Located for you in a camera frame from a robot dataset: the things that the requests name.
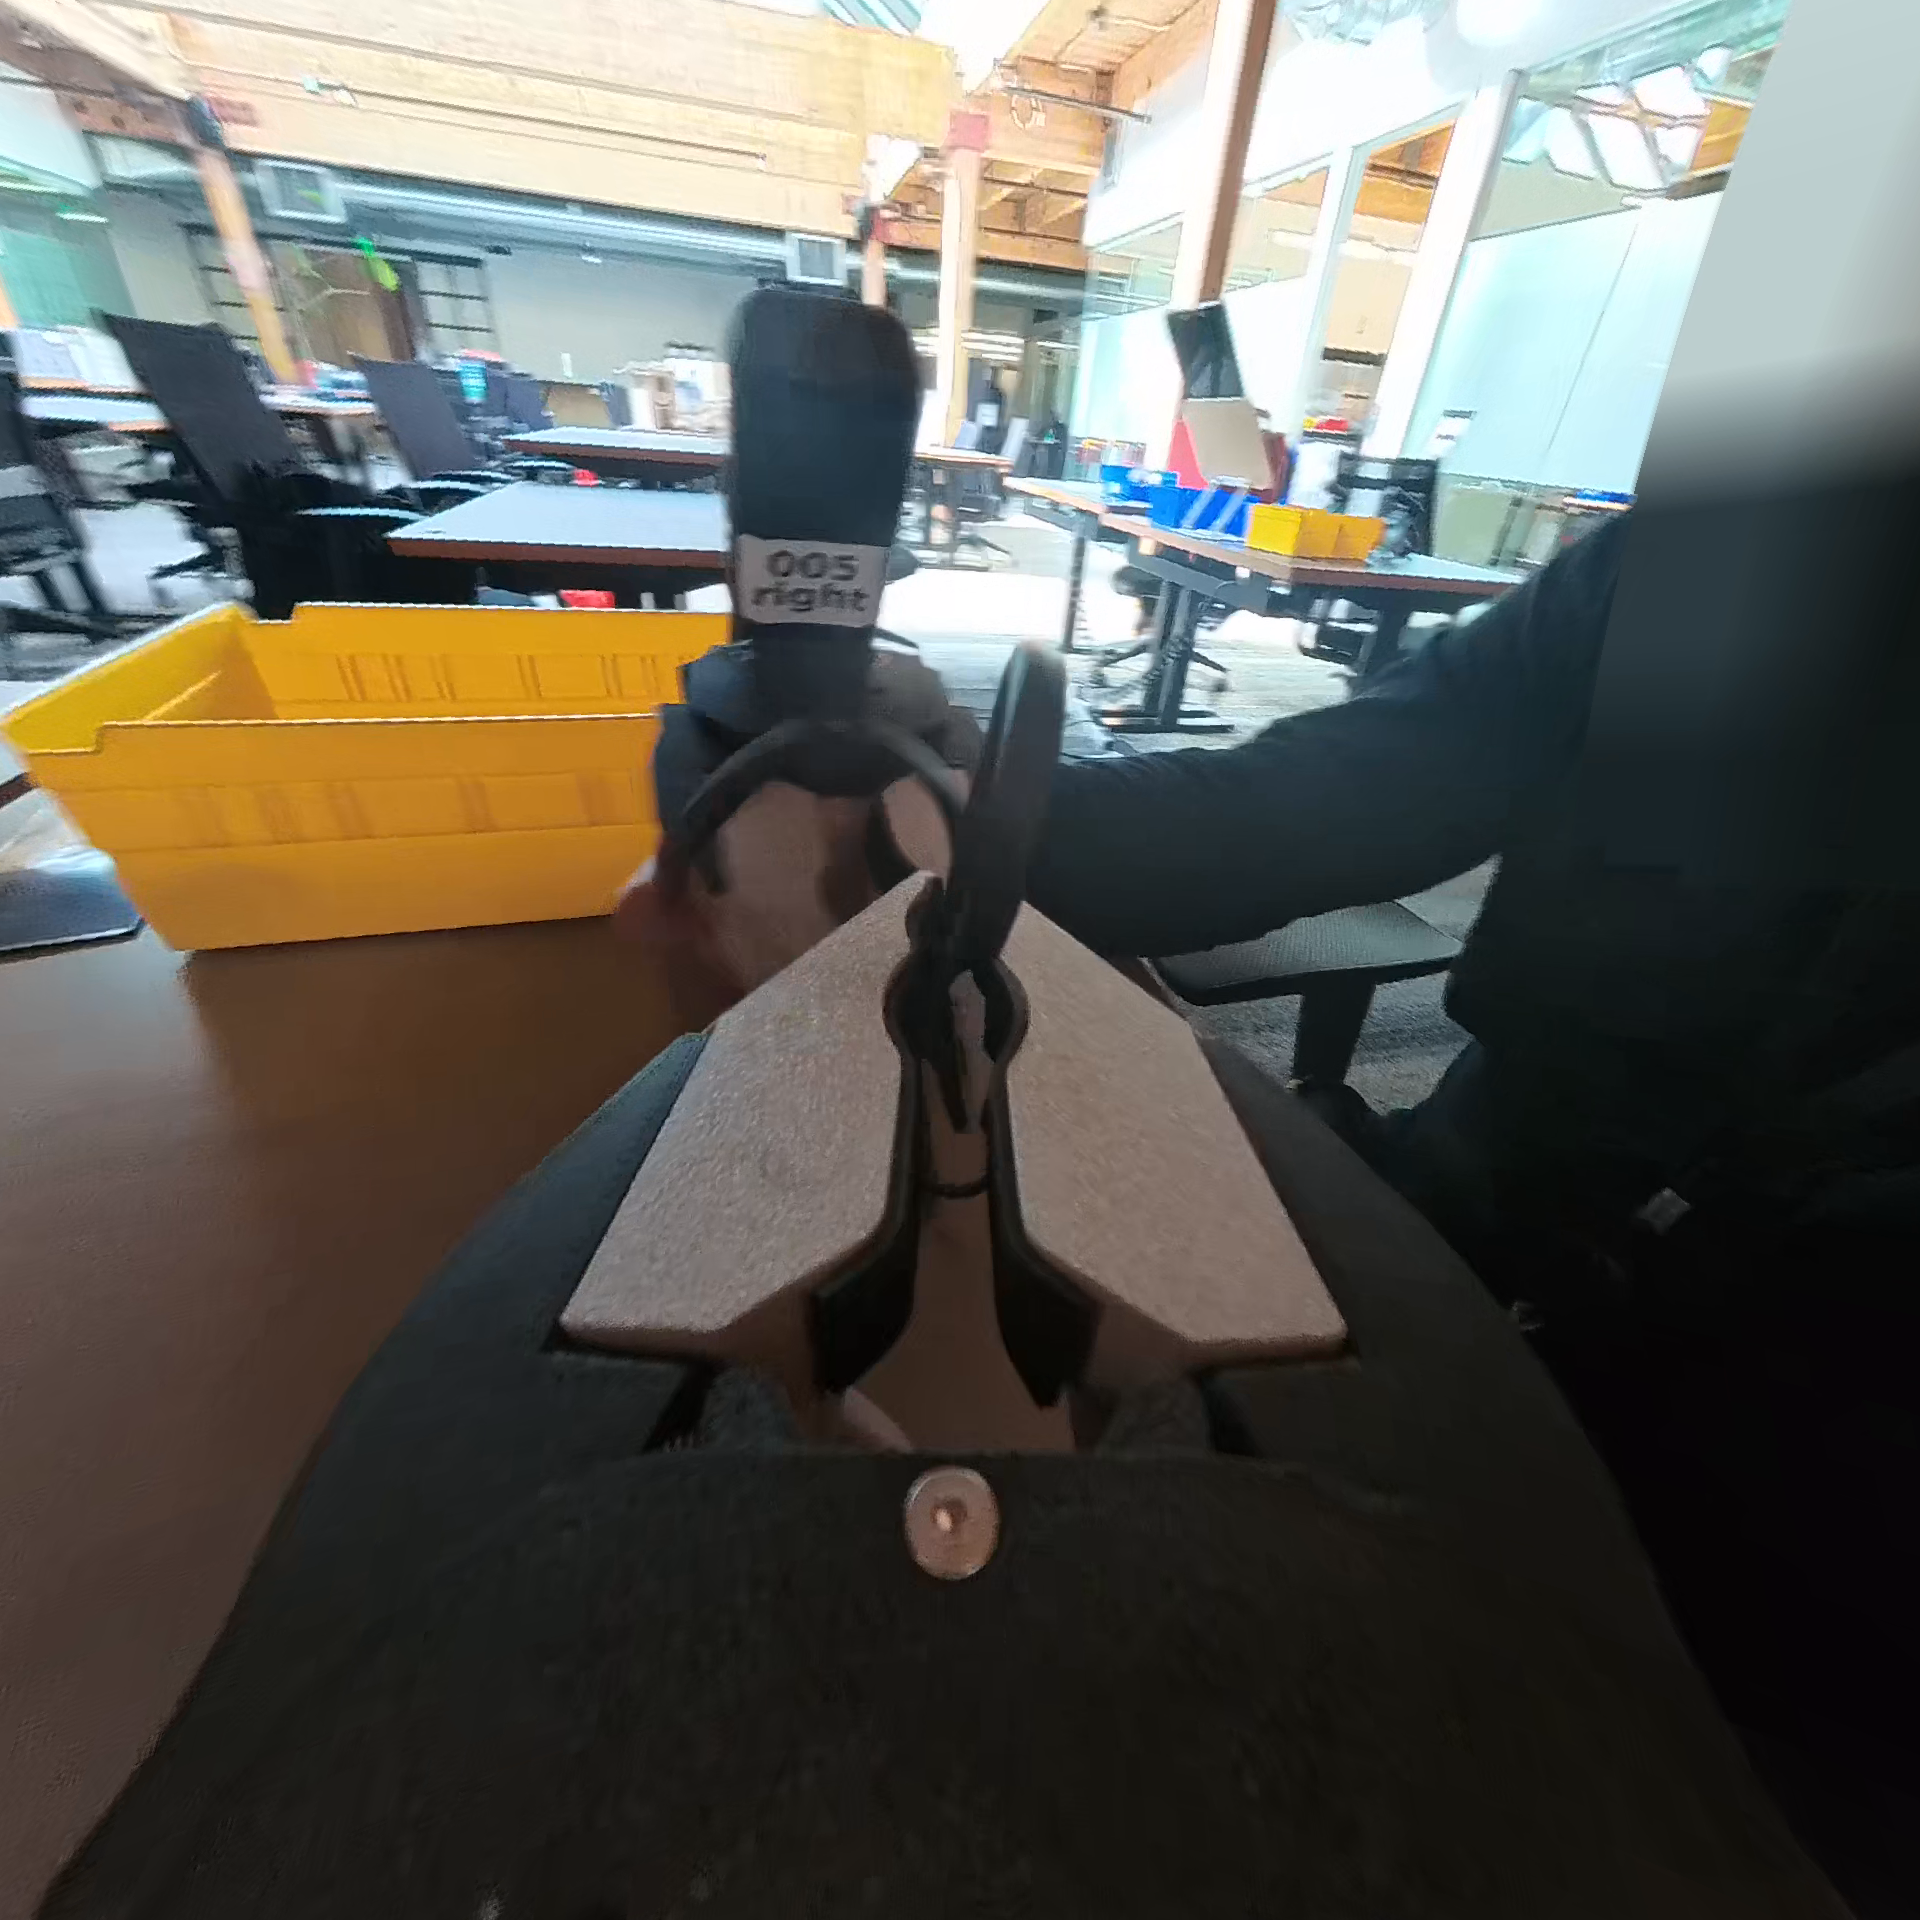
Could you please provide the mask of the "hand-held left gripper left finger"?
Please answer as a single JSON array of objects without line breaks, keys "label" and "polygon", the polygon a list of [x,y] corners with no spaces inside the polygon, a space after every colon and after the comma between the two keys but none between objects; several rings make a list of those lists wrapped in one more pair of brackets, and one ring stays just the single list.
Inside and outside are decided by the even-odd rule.
[{"label": "hand-held left gripper left finger", "polygon": [[918,1360],[927,1083],[892,1021],[917,874],[703,1034],[560,1314],[576,1346],[838,1397]]}]

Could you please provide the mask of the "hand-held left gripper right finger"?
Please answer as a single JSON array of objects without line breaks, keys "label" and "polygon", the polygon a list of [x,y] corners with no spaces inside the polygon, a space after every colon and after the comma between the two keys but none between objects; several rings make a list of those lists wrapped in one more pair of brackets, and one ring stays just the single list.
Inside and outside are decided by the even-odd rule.
[{"label": "hand-held left gripper right finger", "polygon": [[1032,908],[991,980],[991,1284],[1028,1395],[1343,1353],[1349,1329],[1185,1020]]}]

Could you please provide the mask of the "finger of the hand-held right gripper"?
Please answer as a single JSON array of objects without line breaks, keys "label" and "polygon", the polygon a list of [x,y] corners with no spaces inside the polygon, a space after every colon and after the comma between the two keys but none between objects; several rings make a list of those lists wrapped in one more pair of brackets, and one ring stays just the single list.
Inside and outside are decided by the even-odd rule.
[{"label": "finger of the hand-held right gripper", "polygon": [[769,781],[717,830],[697,869],[697,1027],[873,904],[876,869],[897,852],[892,795],[823,798]]},{"label": "finger of the hand-held right gripper", "polygon": [[966,779],[894,779],[878,795],[878,897],[918,876],[945,878]]}]

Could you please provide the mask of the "yellow plastic bin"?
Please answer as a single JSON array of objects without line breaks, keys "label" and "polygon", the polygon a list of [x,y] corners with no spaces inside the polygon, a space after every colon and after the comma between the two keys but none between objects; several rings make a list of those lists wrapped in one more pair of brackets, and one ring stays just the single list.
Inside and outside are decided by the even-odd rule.
[{"label": "yellow plastic bin", "polygon": [[182,953],[606,917],[719,612],[240,606],[4,716],[38,794]]}]

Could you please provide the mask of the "person's right hand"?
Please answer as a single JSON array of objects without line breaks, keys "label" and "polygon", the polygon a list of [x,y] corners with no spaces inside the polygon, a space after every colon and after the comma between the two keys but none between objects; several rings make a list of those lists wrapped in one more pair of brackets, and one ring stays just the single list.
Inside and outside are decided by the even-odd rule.
[{"label": "person's right hand", "polygon": [[682,1032],[708,1027],[732,1006],[725,955],[713,942],[703,897],[682,866],[658,857],[641,864],[615,906],[613,925],[636,947]]}]

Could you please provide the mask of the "dark top office table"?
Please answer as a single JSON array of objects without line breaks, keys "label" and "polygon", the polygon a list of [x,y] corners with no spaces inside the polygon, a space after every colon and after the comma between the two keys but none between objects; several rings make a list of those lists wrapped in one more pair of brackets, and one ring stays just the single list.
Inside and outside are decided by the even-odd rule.
[{"label": "dark top office table", "polygon": [[508,592],[613,592],[622,609],[679,603],[728,581],[717,494],[516,483],[389,533],[404,560],[465,569]]},{"label": "dark top office table", "polygon": [[632,426],[552,426],[509,434],[502,449],[527,462],[586,470],[601,484],[645,489],[711,489],[725,477],[732,454],[727,440]]}]

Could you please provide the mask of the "black mesh chair seat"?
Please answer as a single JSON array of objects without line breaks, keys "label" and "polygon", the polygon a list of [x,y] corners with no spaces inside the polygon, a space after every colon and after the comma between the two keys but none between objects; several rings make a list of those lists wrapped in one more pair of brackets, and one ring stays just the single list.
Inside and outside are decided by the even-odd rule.
[{"label": "black mesh chair seat", "polygon": [[1218,1008],[1298,1001],[1289,1080],[1345,1081],[1376,993],[1452,971],[1461,939],[1398,900],[1295,920],[1261,939],[1146,962],[1180,1001]]}]

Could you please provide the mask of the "small blue parts bin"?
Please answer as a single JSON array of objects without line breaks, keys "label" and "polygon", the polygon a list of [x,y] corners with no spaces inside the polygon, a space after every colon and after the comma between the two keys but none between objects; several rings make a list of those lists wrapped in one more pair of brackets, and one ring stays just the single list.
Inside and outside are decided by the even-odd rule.
[{"label": "small blue parts bin", "polygon": [[1242,486],[1185,484],[1175,470],[1127,465],[1097,469],[1102,506],[1161,531],[1242,545],[1256,500]]}]

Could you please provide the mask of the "long wooden office table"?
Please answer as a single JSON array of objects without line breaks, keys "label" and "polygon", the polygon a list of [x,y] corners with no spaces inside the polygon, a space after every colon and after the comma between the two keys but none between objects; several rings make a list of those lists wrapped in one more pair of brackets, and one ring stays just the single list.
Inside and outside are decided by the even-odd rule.
[{"label": "long wooden office table", "polygon": [[1112,737],[1224,737],[1232,722],[1210,708],[1188,705],[1185,682],[1197,664],[1201,612],[1249,612],[1258,618],[1304,618],[1314,609],[1358,609],[1373,620],[1350,674],[1373,680],[1390,665],[1412,618],[1457,618],[1492,603],[1519,585],[1513,568],[1412,555],[1381,557],[1301,557],[1263,547],[1215,540],[1154,524],[1104,498],[1100,486],[1014,477],[1005,491],[1028,513],[1071,540],[1062,650],[1074,635],[1080,603],[1085,553],[1093,541],[1111,540],[1121,557],[1154,587],[1154,624],[1137,692],[1118,705],[1094,705],[1093,718]]}]

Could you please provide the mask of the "small yellow parts bin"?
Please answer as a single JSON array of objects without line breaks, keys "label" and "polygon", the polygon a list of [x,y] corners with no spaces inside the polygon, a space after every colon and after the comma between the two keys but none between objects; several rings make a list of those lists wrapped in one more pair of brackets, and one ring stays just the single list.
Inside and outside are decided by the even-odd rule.
[{"label": "small yellow parts bin", "polygon": [[1361,568],[1385,540],[1385,520],[1285,504],[1249,507],[1242,545],[1253,553]]}]

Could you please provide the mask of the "group of black office chairs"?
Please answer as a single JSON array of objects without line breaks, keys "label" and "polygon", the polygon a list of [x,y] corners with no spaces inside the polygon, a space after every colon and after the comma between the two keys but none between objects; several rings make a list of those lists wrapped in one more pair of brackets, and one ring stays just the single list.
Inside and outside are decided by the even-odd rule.
[{"label": "group of black office chairs", "polygon": [[102,328],[157,406],[182,458],[182,506],[233,536],[254,610],[298,606],[562,609],[565,590],[509,582],[505,562],[422,557],[394,536],[426,516],[501,491],[513,470],[476,465],[442,384],[420,363],[365,363],[375,413],[404,480],[372,486],[302,458],[285,417],[254,384],[216,328],[102,315]]}]

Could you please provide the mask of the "black flat pad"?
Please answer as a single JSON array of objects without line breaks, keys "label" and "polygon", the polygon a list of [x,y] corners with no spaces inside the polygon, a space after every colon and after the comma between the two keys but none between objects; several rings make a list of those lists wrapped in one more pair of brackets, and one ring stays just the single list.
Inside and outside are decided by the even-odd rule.
[{"label": "black flat pad", "polygon": [[63,854],[1,874],[1,960],[136,938],[144,920],[112,862]]}]

